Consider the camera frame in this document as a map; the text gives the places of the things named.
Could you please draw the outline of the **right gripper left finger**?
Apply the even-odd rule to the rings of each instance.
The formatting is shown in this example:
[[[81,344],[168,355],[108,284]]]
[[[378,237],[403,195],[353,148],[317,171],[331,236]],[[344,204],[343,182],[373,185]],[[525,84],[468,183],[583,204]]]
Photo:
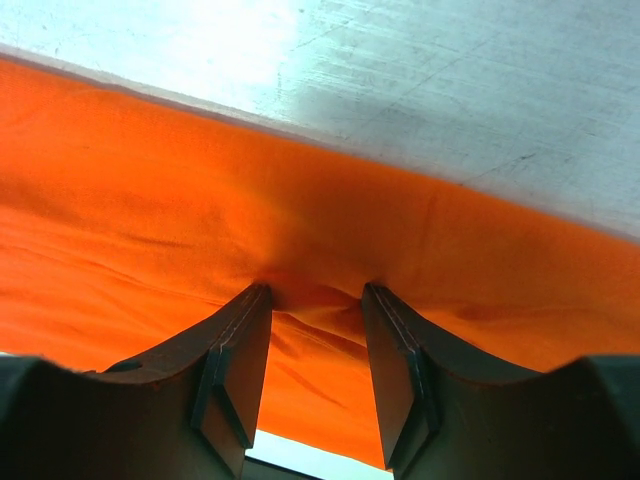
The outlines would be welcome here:
[[[1,360],[5,479],[236,479],[253,445],[272,320],[254,284],[102,372]]]

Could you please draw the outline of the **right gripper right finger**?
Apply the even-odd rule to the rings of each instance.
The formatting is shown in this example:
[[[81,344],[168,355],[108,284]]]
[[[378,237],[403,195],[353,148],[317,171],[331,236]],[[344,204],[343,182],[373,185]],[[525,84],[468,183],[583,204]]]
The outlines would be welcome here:
[[[397,479],[635,479],[639,359],[583,356],[539,373],[362,294],[385,466]]]

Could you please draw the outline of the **orange t shirt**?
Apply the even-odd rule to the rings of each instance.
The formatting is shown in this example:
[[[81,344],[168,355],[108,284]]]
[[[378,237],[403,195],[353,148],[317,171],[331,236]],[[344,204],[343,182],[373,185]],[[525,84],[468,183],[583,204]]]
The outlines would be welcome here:
[[[465,187],[1,64],[1,348],[102,370],[274,294],[260,429],[381,467],[363,286],[511,362],[639,350],[639,248]]]

